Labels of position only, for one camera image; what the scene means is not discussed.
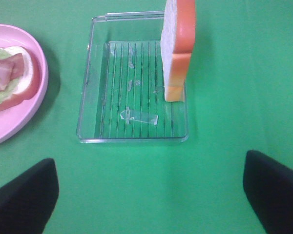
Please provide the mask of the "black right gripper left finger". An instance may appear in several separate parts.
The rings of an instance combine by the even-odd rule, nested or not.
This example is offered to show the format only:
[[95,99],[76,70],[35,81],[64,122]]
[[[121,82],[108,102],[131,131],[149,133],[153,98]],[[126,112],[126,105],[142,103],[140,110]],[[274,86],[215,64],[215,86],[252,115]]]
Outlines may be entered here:
[[54,159],[45,158],[0,187],[0,234],[41,234],[59,197]]

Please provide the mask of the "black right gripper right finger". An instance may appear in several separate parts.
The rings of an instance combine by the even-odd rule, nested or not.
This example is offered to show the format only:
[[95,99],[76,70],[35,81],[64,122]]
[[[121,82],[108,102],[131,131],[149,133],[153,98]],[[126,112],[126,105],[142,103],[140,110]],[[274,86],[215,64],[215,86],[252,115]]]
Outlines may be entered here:
[[266,154],[249,150],[243,188],[268,234],[293,234],[293,170]]

